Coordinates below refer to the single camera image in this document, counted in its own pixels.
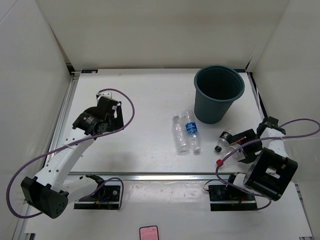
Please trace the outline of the clear bottle red label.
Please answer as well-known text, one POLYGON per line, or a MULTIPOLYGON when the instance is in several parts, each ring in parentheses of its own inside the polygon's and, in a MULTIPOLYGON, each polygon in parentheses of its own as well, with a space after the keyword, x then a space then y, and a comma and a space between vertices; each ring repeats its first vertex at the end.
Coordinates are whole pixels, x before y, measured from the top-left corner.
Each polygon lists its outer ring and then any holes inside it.
POLYGON ((240 141, 236 141, 228 146, 225 145, 220 152, 220 156, 216 161, 216 164, 220 165, 222 169, 226 169, 235 166, 238 161, 243 160, 245 158, 244 152, 242 149, 239 149, 237 152, 232 154, 224 163, 221 163, 224 157, 230 155, 231 152, 238 147, 240 147, 240 141))

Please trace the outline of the small bottle black label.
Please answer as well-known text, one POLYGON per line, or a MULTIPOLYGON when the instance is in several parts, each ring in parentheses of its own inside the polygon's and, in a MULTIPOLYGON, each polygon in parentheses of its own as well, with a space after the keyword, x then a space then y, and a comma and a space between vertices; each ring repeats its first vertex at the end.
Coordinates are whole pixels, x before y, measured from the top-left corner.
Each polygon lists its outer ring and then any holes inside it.
POLYGON ((235 139, 232 135, 232 131, 229 128, 225 128, 220 134, 214 150, 216 153, 222 153, 234 142, 235 139))

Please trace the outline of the clear unlabelled plastic bottle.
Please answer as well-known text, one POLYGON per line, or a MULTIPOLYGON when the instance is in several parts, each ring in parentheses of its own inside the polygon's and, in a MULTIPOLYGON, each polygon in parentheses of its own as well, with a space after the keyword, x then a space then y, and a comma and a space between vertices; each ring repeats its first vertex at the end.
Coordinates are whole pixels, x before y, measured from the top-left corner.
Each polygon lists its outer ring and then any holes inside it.
POLYGON ((172 117, 172 134, 177 154, 186 155, 189 152, 189 144, 178 114, 172 117))

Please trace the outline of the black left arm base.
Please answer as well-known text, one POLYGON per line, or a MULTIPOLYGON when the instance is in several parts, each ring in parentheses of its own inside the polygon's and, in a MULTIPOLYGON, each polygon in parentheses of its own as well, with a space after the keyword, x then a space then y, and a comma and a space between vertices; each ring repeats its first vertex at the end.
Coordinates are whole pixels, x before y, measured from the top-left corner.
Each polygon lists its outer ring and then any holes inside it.
POLYGON ((75 210, 120 210, 124 197, 124 182, 119 177, 104 180, 94 174, 87 174, 87 178, 97 183, 98 190, 75 201, 75 210))

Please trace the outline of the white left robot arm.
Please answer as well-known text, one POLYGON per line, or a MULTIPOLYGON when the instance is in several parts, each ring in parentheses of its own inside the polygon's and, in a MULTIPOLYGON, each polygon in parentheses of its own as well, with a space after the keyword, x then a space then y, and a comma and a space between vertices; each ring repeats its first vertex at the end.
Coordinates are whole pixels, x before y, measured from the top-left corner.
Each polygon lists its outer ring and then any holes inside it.
POLYGON ((72 183, 65 183, 69 172, 96 136, 123 127, 122 103, 101 96, 97 105, 86 109, 72 124, 63 150, 57 152, 33 178, 25 177, 21 183, 29 205, 48 217, 59 217, 69 203, 84 198, 99 201, 105 198, 104 179, 87 174, 72 183))

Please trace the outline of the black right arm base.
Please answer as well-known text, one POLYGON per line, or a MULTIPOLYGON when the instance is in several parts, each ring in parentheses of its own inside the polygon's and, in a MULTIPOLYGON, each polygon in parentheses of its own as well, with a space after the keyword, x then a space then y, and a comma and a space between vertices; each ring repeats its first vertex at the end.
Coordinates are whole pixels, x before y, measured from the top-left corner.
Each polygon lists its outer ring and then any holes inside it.
POLYGON ((209 194, 211 212, 256 211, 256 198, 227 184, 218 184, 217 179, 207 181, 203 190, 209 194))

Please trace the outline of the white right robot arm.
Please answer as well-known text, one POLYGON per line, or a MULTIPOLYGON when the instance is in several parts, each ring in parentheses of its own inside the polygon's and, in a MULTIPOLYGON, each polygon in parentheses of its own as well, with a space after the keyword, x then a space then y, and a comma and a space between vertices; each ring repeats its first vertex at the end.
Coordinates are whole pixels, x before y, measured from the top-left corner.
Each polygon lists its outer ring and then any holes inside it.
POLYGON ((244 158, 240 163, 251 164, 243 178, 243 185, 273 201, 279 200, 292 180, 298 163, 289 158, 282 137, 286 131, 279 120, 266 117, 256 130, 249 129, 232 135, 224 132, 228 144, 241 147, 244 158))

